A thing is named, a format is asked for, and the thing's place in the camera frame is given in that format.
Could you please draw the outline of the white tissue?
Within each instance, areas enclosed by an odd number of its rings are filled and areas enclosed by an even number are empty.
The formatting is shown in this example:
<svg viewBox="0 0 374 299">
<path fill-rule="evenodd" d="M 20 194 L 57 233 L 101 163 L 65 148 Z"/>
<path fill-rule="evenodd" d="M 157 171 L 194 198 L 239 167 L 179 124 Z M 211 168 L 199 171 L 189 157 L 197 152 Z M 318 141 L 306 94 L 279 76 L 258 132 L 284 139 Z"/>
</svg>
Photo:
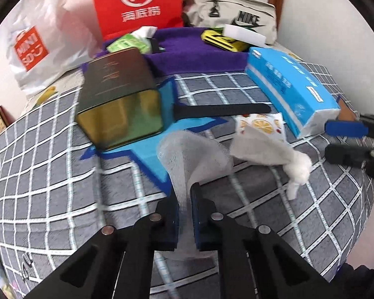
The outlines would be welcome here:
<svg viewBox="0 0 374 299">
<path fill-rule="evenodd" d="M 230 154 L 256 165 L 281 165 L 289 178 L 286 196 L 290 201 L 296 198 L 299 187 L 309 180 L 312 161 L 307 154 L 250 126 L 234 136 Z"/>
</svg>

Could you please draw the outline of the blue tissue pack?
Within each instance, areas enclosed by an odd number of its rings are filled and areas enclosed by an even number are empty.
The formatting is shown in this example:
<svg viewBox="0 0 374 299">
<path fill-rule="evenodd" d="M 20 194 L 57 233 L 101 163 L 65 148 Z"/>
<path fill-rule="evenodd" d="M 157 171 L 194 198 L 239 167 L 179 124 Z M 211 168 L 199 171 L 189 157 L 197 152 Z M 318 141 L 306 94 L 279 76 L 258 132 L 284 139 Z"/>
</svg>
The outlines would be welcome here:
<svg viewBox="0 0 374 299">
<path fill-rule="evenodd" d="M 250 48 L 245 72 L 298 139 L 323 133 L 325 123 L 340 113 L 338 103 L 322 83 L 282 51 Z"/>
</svg>

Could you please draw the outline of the orange print tissue packet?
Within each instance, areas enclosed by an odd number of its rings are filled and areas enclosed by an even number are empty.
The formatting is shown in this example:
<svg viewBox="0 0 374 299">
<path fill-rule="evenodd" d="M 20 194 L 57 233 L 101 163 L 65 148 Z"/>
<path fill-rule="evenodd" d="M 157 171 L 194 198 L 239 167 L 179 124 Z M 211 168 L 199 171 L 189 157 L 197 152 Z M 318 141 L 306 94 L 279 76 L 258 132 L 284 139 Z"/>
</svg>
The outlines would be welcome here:
<svg viewBox="0 0 374 299">
<path fill-rule="evenodd" d="M 270 138 L 286 142 L 284 120 L 281 113 L 237 115 L 236 132 L 243 134 L 247 126 L 252 127 Z"/>
</svg>

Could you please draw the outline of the grey checked bedsheet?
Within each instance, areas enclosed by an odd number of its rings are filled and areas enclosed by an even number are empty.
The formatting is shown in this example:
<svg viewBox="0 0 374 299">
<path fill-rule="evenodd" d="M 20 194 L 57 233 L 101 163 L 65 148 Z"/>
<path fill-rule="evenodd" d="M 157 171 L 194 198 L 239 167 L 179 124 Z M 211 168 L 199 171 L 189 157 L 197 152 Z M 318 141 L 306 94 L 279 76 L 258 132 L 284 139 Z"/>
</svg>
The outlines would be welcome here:
<svg viewBox="0 0 374 299">
<path fill-rule="evenodd" d="M 23 298 L 101 227 L 133 225 L 163 193 L 127 157 L 84 159 L 90 146 L 73 121 L 79 88 L 30 111 L 0 135 L 0 255 L 10 292 Z M 326 134 L 287 141 L 312 161 L 296 199 L 285 195 L 281 167 L 235 161 L 231 175 L 202 193 L 239 224 L 270 226 L 325 279 L 357 242 L 374 203 L 374 180 L 360 169 L 329 164 L 330 144 L 368 139 Z"/>
</svg>

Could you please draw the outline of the blue star patch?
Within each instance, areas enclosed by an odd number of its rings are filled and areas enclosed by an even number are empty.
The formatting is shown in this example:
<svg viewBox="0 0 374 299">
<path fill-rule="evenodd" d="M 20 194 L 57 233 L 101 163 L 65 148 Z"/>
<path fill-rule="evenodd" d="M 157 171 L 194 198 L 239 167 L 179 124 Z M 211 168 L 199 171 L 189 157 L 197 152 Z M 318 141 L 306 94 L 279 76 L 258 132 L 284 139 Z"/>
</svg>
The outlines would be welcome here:
<svg viewBox="0 0 374 299">
<path fill-rule="evenodd" d="M 106 160 L 117 157 L 129 157 L 160 191 L 164 192 L 166 195 L 170 195 L 172 189 L 170 177 L 157 157 L 157 146 L 159 142 L 173 131 L 189 130 L 194 133 L 199 133 L 215 126 L 225 124 L 227 120 L 221 117 L 203 117 L 188 118 L 176 122 L 173 117 L 173 106 L 184 106 L 184 104 L 178 100 L 175 78 L 167 78 L 160 83 L 158 90 L 161 96 L 164 131 L 112 150 L 98 151 L 95 147 L 91 146 L 83 153 L 80 159 L 89 159 L 94 155 Z"/>
</svg>

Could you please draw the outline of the yellow black tag item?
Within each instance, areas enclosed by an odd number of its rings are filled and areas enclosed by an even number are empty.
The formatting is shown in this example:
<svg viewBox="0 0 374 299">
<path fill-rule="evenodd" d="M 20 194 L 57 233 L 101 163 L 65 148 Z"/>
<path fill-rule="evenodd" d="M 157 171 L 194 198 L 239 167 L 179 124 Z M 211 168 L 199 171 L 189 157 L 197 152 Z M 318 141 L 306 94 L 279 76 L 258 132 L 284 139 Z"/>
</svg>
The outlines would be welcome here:
<svg viewBox="0 0 374 299">
<path fill-rule="evenodd" d="M 204 43 L 224 51 L 244 52 L 250 47 L 247 43 L 223 36 L 223 34 L 215 30 L 204 30 L 200 37 Z"/>
</svg>

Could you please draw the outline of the purple towel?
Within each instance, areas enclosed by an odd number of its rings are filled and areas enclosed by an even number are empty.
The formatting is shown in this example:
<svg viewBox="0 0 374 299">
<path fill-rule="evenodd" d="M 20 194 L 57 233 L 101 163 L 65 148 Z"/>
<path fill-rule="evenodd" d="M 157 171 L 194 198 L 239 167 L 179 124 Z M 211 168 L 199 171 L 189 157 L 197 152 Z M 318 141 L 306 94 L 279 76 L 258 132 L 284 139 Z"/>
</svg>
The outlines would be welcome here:
<svg viewBox="0 0 374 299">
<path fill-rule="evenodd" d="M 138 56 L 127 52 L 120 64 L 109 70 L 99 67 L 105 74 L 118 71 L 130 77 L 150 74 L 154 78 L 172 74 L 209 74 L 242 72 L 247 65 L 247 52 L 225 51 L 208 45 L 201 39 L 202 28 L 158 29 L 153 36 L 165 50 Z"/>
</svg>

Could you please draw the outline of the beige Nike bag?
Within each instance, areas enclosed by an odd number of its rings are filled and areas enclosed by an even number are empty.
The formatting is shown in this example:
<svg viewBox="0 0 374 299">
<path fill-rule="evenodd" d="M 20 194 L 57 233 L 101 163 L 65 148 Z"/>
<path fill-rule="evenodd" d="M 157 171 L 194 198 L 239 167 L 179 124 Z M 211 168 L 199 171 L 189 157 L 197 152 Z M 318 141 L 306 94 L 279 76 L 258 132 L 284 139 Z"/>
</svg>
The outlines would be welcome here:
<svg viewBox="0 0 374 299">
<path fill-rule="evenodd" d="M 241 26 L 266 37 L 266 44 L 277 39 L 276 8 L 257 0 L 184 0 L 184 21 L 188 26 L 223 28 Z"/>
</svg>

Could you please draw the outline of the green tissue packet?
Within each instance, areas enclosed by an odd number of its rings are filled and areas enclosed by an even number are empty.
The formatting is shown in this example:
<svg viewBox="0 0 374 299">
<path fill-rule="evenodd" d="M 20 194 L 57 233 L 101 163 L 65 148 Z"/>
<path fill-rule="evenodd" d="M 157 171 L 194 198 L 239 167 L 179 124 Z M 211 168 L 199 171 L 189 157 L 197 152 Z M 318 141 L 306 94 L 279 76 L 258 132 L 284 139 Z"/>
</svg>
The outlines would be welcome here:
<svg viewBox="0 0 374 299">
<path fill-rule="evenodd" d="M 106 50 L 110 53 L 114 53 L 129 48 L 137 48 L 141 54 L 149 54 L 151 52 L 151 46 L 149 44 L 137 39 L 132 34 L 125 34 L 116 39 L 106 47 Z"/>
</svg>

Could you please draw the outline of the white mint sock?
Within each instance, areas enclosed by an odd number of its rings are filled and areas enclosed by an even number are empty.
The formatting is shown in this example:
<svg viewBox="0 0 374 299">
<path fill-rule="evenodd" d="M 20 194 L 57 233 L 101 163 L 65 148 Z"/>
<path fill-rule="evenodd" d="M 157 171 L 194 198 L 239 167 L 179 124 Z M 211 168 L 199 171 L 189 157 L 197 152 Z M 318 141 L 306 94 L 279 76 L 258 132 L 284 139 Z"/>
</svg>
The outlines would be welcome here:
<svg viewBox="0 0 374 299">
<path fill-rule="evenodd" d="M 141 26 L 139 29 L 134 30 L 131 35 L 139 41 L 148 44 L 148 41 L 153 38 L 156 31 L 157 27 L 155 26 Z"/>
</svg>

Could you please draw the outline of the white Miniso plastic bag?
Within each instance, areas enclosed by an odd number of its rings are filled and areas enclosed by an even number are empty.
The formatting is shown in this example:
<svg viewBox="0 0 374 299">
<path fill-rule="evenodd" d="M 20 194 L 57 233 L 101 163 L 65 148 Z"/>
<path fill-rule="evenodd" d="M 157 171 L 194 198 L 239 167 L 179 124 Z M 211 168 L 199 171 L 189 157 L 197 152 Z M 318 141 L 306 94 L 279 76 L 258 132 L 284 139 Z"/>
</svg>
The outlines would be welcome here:
<svg viewBox="0 0 374 299">
<path fill-rule="evenodd" d="M 14 80 L 26 97 L 89 62 L 98 43 L 65 7 L 67 0 L 21 0 L 0 25 L 0 84 Z"/>
</svg>

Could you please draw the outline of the red Haidilao paper bag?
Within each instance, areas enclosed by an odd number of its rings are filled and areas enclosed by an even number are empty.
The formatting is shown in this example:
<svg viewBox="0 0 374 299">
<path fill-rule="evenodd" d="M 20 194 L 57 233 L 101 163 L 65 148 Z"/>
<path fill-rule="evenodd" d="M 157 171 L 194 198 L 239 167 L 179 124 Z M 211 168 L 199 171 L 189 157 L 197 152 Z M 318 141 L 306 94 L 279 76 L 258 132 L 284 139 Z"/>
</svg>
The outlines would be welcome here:
<svg viewBox="0 0 374 299">
<path fill-rule="evenodd" d="M 183 25 L 182 0 L 94 0 L 102 38 L 107 41 L 142 26 Z"/>
</svg>

